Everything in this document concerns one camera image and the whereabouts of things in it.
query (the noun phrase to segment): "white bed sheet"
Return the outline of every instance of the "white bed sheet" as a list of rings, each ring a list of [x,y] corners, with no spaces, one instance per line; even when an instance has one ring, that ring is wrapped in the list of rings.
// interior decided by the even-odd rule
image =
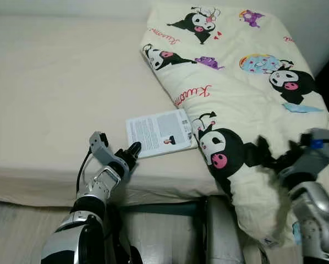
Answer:
[[[145,26],[0,16],[0,201],[72,205],[95,130],[116,151],[127,147],[127,118],[175,109],[138,51]],[[129,205],[220,193],[200,152],[190,150],[140,160],[114,199]]]

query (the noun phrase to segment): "cartoon print fabric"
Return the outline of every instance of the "cartoon print fabric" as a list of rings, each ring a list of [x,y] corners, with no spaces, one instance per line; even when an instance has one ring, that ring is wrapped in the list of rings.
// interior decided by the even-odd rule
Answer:
[[[287,139],[326,128],[329,115],[289,32],[258,10],[168,3],[155,4],[147,28],[161,35],[144,29],[140,51],[185,109],[207,176],[231,196],[241,229],[267,247],[294,244],[288,196],[261,169],[256,141],[262,135],[281,155]]]

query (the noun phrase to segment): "instruction manual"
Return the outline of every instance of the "instruction manual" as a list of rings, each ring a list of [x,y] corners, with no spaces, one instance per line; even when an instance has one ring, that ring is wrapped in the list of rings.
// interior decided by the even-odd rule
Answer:
[[[139,158],[197,147],[191,125],[183,109],[128,119],[128,142],[141,142]]]

